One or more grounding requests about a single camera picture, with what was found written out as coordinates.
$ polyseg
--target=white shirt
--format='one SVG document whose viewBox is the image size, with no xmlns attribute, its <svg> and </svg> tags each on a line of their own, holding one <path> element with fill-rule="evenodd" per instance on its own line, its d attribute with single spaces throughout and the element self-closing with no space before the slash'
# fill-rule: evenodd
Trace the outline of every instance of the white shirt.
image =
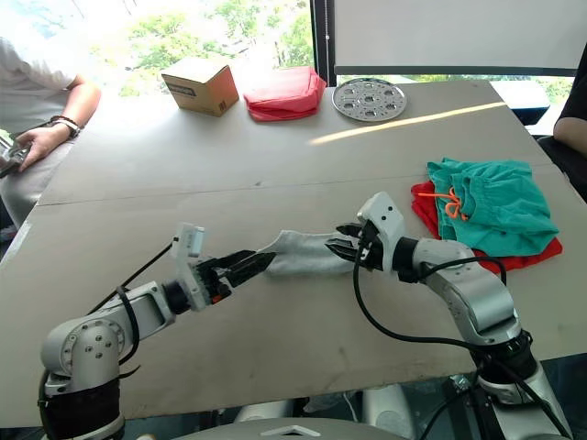
<svg viewBox="0 0 587 440">
<path fill-rule="evenodd" d="M 63 50 L 22 22 L 0 24 L 0 127 L 17 133 L 60 115 L 77 75 Z"/>
</svg>

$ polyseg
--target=white panel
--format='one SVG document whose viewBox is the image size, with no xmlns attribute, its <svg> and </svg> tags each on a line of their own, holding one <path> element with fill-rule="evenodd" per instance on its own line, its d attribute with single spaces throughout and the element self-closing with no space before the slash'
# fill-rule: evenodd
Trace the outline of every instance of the white panel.
<svg viewBox="0 0 587 440">
<path fill-rule="evenodd" d="M 336 0 L 337 66 L 576 69 L 587 0 Z"/>
</svg>

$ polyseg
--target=sunlight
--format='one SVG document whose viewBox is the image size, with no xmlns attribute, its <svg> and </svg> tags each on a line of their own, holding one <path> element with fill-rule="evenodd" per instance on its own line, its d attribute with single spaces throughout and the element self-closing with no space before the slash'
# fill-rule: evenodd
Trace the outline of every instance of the sunlight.
<svg viewBox="0 0 587 440">
<path fill-rule="evenodd" d="M 436 121 L 437 119 L 444 119 L 446 117 L 466 115 L 468 113 L 480 112 L 481 110 L 488 110 L 490 108 L 501 107 L 502 105 L 505 105 L 505 103 L 500 102 L 500 103 L 475 105 L 473 107 L 458 108 L 457 110 L 450 110 L 447 112 L 436 113 L 433 115 L 411 117 L 409 119 L 402 119 L 399 121 L 387 122 L 385 124 L 380 124 L 378 126 L 362 126 L 361 128 L 352 128 L 351 130 L 339 131 L 338 133 L 333 133 L 331 135 L 317 137 L 316 139 L 310 140 L 309 144 L 310 145 L 326 144 L 327 142 L 332 142 L 334 140 L 351 138 L 353 136 L 364 135 L 366 133 L 371 133 L 373 131 L 386 130 L 388 128 L 394 128 L 394 127 L 409 126 L 412 124 L 419 124 L 422 122 Z"/>
</svg>

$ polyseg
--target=orange drawstring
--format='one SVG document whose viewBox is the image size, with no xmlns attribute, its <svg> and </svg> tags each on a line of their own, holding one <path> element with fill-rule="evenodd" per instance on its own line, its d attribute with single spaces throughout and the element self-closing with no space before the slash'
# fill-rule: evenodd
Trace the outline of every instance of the orange drawstring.
<svg viewBox="0 0 587 440">
<path fill-rule="evenodd" d="M 457 218 L 460 215 L 460 219 L 463 222 L 469 220 L 469 217 L 460 211 L 460 198 L 457 197 L 457 194 L 455 194 L 455 189 L 453 187 L 450 187 L 448 194 L 428 194 L 426 192 L 419 192 L 418 195 L 422 197 L 441 197 L 443 199 L 449 199 L 450 202 L 447 203 L 447 205 L 444 207 L 444 212 L 447 213 L 450 218 Z"/>
</svg>

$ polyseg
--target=small cardboard box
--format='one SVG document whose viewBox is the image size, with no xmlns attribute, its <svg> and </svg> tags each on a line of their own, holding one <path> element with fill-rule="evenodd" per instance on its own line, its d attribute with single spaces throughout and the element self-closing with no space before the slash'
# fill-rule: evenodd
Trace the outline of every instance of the small cardboard box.
<svg viewBox="0 0 587 440">
<path fill-rule="evenodd" d="M 184 58 L 161 76 L 181 108 L 222 116 L 238 101 L 230 68 L 222 62 Z"/>
</svg>

